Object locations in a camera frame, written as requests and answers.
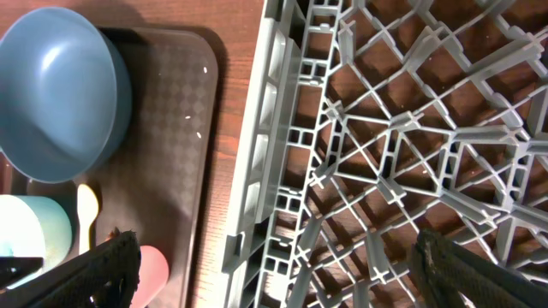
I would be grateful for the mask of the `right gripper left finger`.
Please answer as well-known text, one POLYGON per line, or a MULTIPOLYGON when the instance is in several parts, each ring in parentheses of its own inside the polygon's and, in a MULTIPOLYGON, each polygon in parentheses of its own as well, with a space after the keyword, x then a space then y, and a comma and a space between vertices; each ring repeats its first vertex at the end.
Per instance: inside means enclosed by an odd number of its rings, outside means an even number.
POLYGON ((140 282, 140 246, 125 231, 1 295, 2 307, 128 307, 140 282))

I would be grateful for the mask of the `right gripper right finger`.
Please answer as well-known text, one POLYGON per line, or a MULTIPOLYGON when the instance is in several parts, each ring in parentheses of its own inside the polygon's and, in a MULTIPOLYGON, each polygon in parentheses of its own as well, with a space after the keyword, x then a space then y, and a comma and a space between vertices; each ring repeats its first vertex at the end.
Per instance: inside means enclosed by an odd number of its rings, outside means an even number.
POLYGON ((546 307, 547 289, 423 229, 408 252, 412 280, 428 307, 546 307))

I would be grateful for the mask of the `orange carrot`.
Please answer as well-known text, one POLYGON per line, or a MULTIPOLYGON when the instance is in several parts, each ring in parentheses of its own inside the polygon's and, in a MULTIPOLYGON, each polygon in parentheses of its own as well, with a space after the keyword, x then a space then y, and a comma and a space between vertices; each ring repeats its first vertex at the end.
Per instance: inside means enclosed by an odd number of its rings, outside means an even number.
POLYGON ((118 228, 112 229, 112 230, 109 232, 108 236, 107 236, 107 240, 112 240, 112 239, 116 238, 120 233, 121 233, 121 232, 120 232, 120 230, 119 230, 118 228))

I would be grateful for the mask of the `pink cup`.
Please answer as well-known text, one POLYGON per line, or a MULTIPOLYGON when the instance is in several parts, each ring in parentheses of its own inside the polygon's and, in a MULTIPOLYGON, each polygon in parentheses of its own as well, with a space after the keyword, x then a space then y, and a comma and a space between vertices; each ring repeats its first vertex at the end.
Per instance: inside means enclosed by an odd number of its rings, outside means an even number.
POLYGON ((165 287, 170 267, 164 254, 154 246, 140 247, 139 284, 130 308, 145 308, 165 287))

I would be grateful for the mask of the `dark blue plate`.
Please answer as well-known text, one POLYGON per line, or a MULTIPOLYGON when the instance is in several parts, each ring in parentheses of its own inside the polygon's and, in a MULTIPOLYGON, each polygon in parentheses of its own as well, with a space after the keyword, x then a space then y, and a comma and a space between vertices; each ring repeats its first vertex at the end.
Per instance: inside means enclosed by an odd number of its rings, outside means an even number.
POLYGON ((19 18, 1 39, 1 150, 27 177, 69 181, 107 161, 132 114, 114 44, 71 9, 19 18))

